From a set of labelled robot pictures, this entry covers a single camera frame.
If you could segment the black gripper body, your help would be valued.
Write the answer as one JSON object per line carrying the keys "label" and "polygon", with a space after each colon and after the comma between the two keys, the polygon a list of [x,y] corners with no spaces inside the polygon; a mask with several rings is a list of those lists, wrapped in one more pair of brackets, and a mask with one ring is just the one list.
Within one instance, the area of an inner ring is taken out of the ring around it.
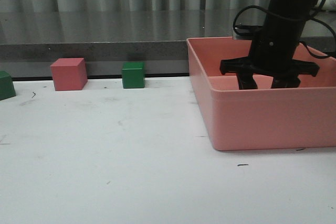
{"label": "black gripper body", "polygon": [[293,59],[305,23],[266,20],[262,29],[255,33],[248,56],[222,60],[221,74],[257,73],[272,77],[309,74],[315,77],[320,69],[316,63]]}

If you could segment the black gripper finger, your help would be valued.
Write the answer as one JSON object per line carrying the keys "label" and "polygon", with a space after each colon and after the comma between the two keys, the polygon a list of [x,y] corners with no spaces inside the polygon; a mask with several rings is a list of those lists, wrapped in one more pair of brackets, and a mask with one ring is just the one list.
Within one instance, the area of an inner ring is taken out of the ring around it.
{"label": "black gripper finger", "polygon": [[257,89],[257,83],[255,82],[252,73],[237,73],[236,76],[240,90]]}
{"label": "black gripper finger", "polygon": [[271,88],[297,88],[300,85],[300,79],[297,75],[275,76]]}

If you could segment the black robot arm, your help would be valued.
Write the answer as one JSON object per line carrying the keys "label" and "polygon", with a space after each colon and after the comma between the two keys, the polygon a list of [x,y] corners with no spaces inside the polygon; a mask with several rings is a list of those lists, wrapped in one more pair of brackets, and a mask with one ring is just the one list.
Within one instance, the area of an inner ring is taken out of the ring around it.
{"label": "black robot arm", "polygon": [[315,15],[321,11],[326,0],[270,0],[267,9],[247,6],[237,16],[255,8],[266,13],[262,26],[245,26],[233,23],[233,31],[244,39],[251,40],[246,57],[222,60],[221,74],[235,73],[241,90],[257,89],[254,74],[273,78],[271,87],[297,88],[299,75],[315,77],[319,66],[314,62],[294,60],[293,55],[307,21],[317,21]]}

